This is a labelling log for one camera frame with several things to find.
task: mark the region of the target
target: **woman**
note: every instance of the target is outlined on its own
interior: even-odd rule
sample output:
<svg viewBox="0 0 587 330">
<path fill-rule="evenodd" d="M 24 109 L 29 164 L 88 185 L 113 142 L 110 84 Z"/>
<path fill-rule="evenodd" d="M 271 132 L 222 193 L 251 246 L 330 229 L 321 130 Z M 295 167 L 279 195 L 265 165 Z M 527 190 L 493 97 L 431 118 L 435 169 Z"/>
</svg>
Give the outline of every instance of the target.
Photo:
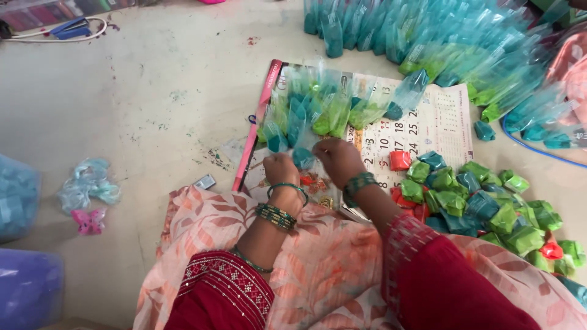
<svg viewBox="0 0 587 330">
<path fill-rule="evenodd" d="M 502 265 L 515 268 L 506 272 L 524 271 L 528 281 L 532 277 L 544 279 L 539 296 L 544 299 L 537 301 L 536 290 L 525 291 L 529 286 L 519 285 L 519 280 L 510 282 L 507 276 L 499 278 L 499 270 L 496 271 L 495 265 L 492 268 L 487 258 L 477 253 L 463 257 L 463 251 L 447 237 L 403 214 L 366 174 L 360 155 L 351 144 L 338 139 L 324 140 L 316 145 L 315 154 L 333 183 L 345 191 L 349 202 L 357 203 L 373 221 L 380 240 L 371 228 L 333 217 L 324 208 L 312 205 L 303 208 L 304 196 L 292 187 L 299 185 L 293 161 L 285 154 L 275 154 L 264 160 L 267 179 L 275 188 L 267 202 L 269 206 L 260 206 L 262 210 L 257 214 L 261 216 L 252 215 L 252 206 L 242 196 L 205 197 L 201 195 L 203 191 L 196 191 L 195 199 L 200 203 L 193 213 L 184 210 L 184 216 L 178 216 L 182 208 L 176 209 L 173 217 L 183 219 L 171 224 L 178 226 L 187 219 L 191 222 L 185 230 L 170 228 L 178 232 L 175 240 L 180 244 L 167 247 L 161 261 L 147 276 L 134 328 L 585 328 L 585 311 L 550 275 L 528 268 L 527 263 L 511 258 L 499 247 L 483 245 L 489 247 L 485 248 L 486 252 L 491 250 L 494 257 L 505 261 Z M 227 201 L 228 196 L 234 198 L 234 203 Z M 187 200 L 190 201 L 187 208 L 191 209 L 194 199 Z M 302 230 L 284 229 L 292 224 L 287 222 L 287 217 L 272 218 L 264 212 L 267 208 L 273 210 L 272 207 L 299 218 L 297 227 L 309 232 L 308 235 L 318 236 L 319 240 L 308 240 L 310 249 L 307 249 L 305 242 L 298 240 Z M 239 221 L 236 213 L 242 216 L 242 223 L 236 223 Z M 276 225 L 267 219 L 283 221 L 276 221 Z M 217 226 L 215 234 L 224 236 L 223 239 L 215 240 L 214 234 L 205 230 L 208 222 Z M 234 238 L 227 239 L 234 232 L 222 233 L 218 227 L 234 224 L 242 227 L 238 227 Z M 246 231 L 239 236 L 243 228 Z M 182 240 L 183 235 L 191 238 Z M 204 252 L 194 248 L 194 242 L 224 250 Z M 169 272 L 166 266 L 173 266 L 173 256 L 180 249 L 186 254 L 199 250 L 187 264 L 183 279 L 177 274 L 164 274 Z M 488 278 L 493 275 L 494 284 L 478 271 Z M 167 302 L 160 299 L 161 294 L 168 295 Z M 174 298 L 172 308 L 169 296 Z M 154 300 L 152 307 L 156 312 L 147 306 Z"/>
</svg>

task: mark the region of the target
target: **peach floral dupatta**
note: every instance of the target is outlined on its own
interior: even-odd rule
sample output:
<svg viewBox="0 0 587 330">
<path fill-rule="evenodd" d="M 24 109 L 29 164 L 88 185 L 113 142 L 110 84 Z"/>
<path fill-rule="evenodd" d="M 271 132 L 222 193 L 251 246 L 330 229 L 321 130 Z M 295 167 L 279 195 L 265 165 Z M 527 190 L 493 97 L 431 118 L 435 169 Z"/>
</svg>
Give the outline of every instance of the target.
<svg viewBox="0 0 587 330">
<path fill-rule="evenodd" d="M 242 193 L 194 186 L 170 194 L 158 261 L 139 295 L 134 330 L 163 329 L 192 255 L 228 249 L 255 218 Z M 267 329 L 400 329 L 380 296 L 382 244 L 373 227 L 308 205 L 275 262 Z M 483 240 L 448 238 L 542 329 L 587 329 L 587 312 L 551 275 Z"/>
</svg>

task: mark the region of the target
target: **white floor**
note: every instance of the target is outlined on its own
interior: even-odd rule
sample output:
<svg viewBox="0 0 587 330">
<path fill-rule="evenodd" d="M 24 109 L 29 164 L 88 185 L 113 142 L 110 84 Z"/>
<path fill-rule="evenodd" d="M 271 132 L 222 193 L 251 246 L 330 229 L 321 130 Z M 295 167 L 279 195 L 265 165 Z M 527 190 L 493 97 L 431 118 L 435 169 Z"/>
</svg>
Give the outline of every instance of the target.
<svg viewBox="0 0 587 330">
<path fill-rule="evenodd" d="M 0 153 L 43 173 L 36 226 L 4 247 L 59 253 L 64 316 L 128 328 L 155 262 L 167 194 L 207 173 L 218 181 L 213 190 L 229 190 L 236 165 L 218 148 L 246 138 L 271 59 L 301 63 L 323 55 L 324 45 L 303 33 L 301 0 L 190 0 L 111 18 L 120 31 L 109 28 L 91 43 L 0 45 Z M 328 64 L 401 78 L 371 52 L 346 50 Z M 474 107 L 471 118 L 478 118 Z M 87 157 L 111 161 L 124 196 L 108 209 L 102 235 L 80 237 L 55 193 Z M 572 157 L 586 158 L 582 151 Z M 475 159 L 527 178 L 532 188 L 524 197 L 550 201 L 564 219 L 557 237 L 587 244 L 587 172 L 532 154 L 502 133 L 491 143 L 475 139 Z M 587 283 L 587 271 L 580 276 Z"/>
</svg>

